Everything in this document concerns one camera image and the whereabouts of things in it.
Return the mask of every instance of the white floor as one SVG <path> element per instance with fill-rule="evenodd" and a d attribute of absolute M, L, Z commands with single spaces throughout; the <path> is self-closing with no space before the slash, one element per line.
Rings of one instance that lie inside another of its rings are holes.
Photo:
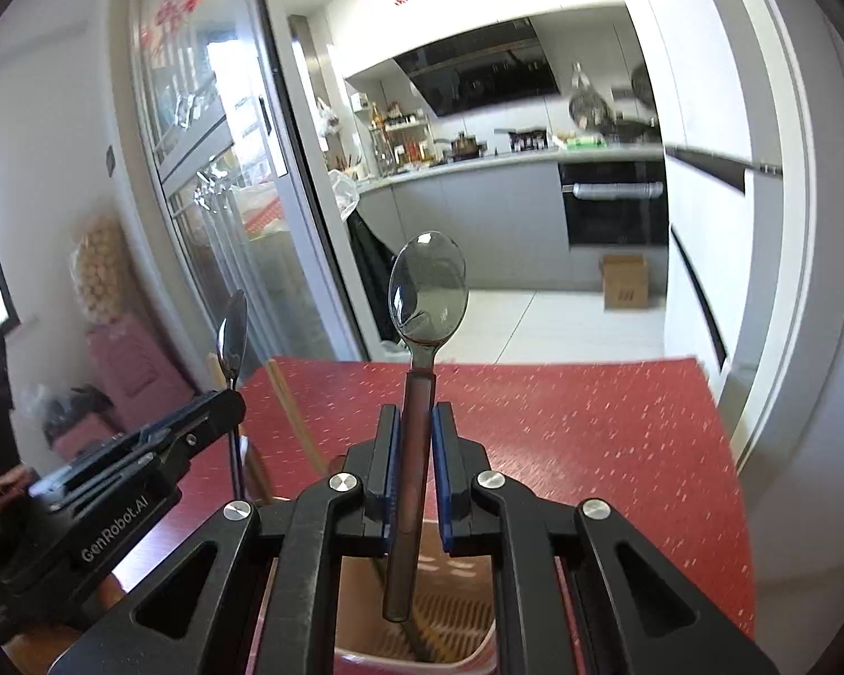
<path fill-rule="evenodd" d="M 604 310 L 603 295 L 473 290 L 438 362 L 626 362 L 663 357 L 662 299 L 649 309 Z"/>

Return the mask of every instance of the door handle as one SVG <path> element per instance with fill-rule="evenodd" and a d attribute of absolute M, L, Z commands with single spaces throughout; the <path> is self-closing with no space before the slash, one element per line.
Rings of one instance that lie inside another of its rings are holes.
<path fill-rule="evenodd" d="M 266 124 L 266 134 L 272 134 L 272 119 L 269 119 L 269 111 L 266 110 L 266 100 L 262 96 L 258 98 L 260 110 L 263 112 L 263 123 Z"/>
<path fill-rule="evenodd" d="M 645 200 L 662 197 L 662 182 L 575 182 L 563 185 L 564 193 L 579 200 Z"/>

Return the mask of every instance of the metal spoon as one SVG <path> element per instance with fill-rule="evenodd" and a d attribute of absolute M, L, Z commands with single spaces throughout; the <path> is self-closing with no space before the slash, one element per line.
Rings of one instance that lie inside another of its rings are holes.
<path fill-rule="evenodd" d="M 390 273 L 390 318 L 412 353 L 398 437 L 397 497 L 390 521 L 384 618 L 405 622 L 412 611 L 425 481 L 431 447 L 434 356 L 463 321 L 469 303 L 466 261 L 449 236 L 432 231 L 403 247 Z"/>
<path fill-rule="evenodd" d="M 243 290 L 231 295 L 225 306 L 225 314 L 218 326 L 216 357 L 218 367 L 229 390 L 234 390 L 241 374 L 241 364 L 248 347 L 248 299 Z M 244 484 L 244 463 L 241 460 L 241 435 L 235 426 L 228 432 L 228 454 L 230 455 L 231 486 L 235 500 L 246 500 Z"/>

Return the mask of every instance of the table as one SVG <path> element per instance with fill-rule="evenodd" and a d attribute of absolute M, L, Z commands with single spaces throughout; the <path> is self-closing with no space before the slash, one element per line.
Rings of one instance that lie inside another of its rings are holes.
<path fill-rule="evenodd" d="M 374 436 L 381 404 L 401 404 L 405 368 L 389 363 L 279 360 L 327 459 Z M 264 371 L 244 385 L 245 432 L 275 494 L 317 479 Z M 755 608 L 751 553 L 728 441 L 693 359 L 607 365 L 441 365 L 437 396 L 491 467 L 537 495 L 590 497 L 623 512 L 748 635 Z M 194 460 L 182 502 L 117 568 L 134 586 L 230 499 L 224 439 Z M 428 514 L 434 518 L 434 494 Z"/>

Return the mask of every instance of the glass door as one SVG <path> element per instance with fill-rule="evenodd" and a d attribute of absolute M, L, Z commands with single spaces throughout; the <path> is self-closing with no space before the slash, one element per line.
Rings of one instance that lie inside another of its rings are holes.
<path fill-rule="evenodd" d="M 304 186 L 282 150 L 281 94 L 263 83 L 248 1 L 134 1 L 144 137 L 210 324 L 243 289 L 247 371 L 272 356 L 360 359 L 300 209 Z"/>

